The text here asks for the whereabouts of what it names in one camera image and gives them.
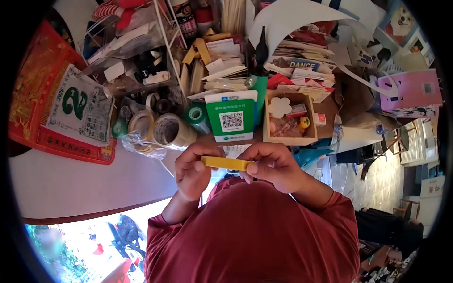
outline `floor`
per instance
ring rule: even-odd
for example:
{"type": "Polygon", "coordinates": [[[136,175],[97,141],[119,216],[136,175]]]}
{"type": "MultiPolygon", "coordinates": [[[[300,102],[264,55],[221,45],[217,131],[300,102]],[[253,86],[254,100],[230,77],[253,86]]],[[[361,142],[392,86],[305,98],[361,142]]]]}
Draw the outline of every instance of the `floor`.
{"type": "MultiPolygon", "coordinates": [[[[335,155],[321,159],[306,172],[350,198],[355,210],[371,207],[393,213],[393,208],[399,207],[403,196],[404,167],[400,165],[399,155],[387,151],[386,156],[387,160],[381,156],[371,165],[365,181],[360,180],[362,165],[357,166],[356,175],[353,164],[336,164],[335,155]]],[[[206,203],[212,188],[226,172],[226,169],[212,172],[202,204],[206,203]]]]}
{"type": "Polygon", "coordinates": [[[399,155],[387,151],[386,156],[387,160],[381,156],[371,165],[365,181],[360,180],[362,165],[356,175],[353,164],[331,164],[332,188],[350,198],[356,210],[371,207],[393,213],[403,196],[404,167],[399,155]]]}

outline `red card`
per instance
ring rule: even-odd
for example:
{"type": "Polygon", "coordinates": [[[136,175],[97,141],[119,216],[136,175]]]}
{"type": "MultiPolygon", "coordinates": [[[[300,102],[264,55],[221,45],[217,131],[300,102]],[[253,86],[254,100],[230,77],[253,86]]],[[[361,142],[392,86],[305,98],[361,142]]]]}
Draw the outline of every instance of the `red card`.
{"type": "Polygon", "coordinates": [[[285,75],[277,73],[273,77],[269,78],[269,80],[267,81],[267,89],[276,89],[277,85],[294,86],[295,84],[285,75]]]}

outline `red shirt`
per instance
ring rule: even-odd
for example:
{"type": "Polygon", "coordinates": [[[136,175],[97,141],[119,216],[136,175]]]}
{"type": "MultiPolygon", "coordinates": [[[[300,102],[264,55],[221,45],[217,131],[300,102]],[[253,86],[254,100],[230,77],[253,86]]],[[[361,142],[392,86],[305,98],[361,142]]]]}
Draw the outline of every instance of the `red shirt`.
{"type": "Polygon", "coordinates": [[[148,221],[146,282],[351,282],[359,271],[351,201],[310,211],[263,181],[220,181],[184,223],[148,221]]]}

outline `white flower-shaped cutout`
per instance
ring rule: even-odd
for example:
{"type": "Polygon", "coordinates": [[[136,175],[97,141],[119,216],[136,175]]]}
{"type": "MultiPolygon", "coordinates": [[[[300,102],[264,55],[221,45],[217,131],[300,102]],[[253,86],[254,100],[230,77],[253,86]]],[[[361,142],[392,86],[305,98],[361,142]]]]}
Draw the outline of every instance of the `white flower-shaped cutout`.
{"type": "Polygon", "coordinates": [[[270,100],[269,113],[272,113],[274,118],[282,118],[283,115],[291,113],[291,106],[289,106],[289,98],[274,97],[270,100]]]}

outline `green number 2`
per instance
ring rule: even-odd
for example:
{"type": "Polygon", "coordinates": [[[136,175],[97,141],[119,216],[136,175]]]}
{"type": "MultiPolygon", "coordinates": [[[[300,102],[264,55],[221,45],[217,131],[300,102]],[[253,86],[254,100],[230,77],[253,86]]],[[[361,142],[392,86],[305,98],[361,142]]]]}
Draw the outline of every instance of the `green number 2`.
{"type": "Polygon", "coordinates": [[[63,96],[63,112],[67,115],[72,113],[74,110],[74,114],[76,115],[77,119],[82,120],[83,118],[83,110],[87,105],[87,94],[83,91],[80,94],[80,102],[79,102],[79,91],[75,87],[70,87],[63,96]],[[72,98],[72,105],[68,104],[67,101],[69,98],[72,98]]]}

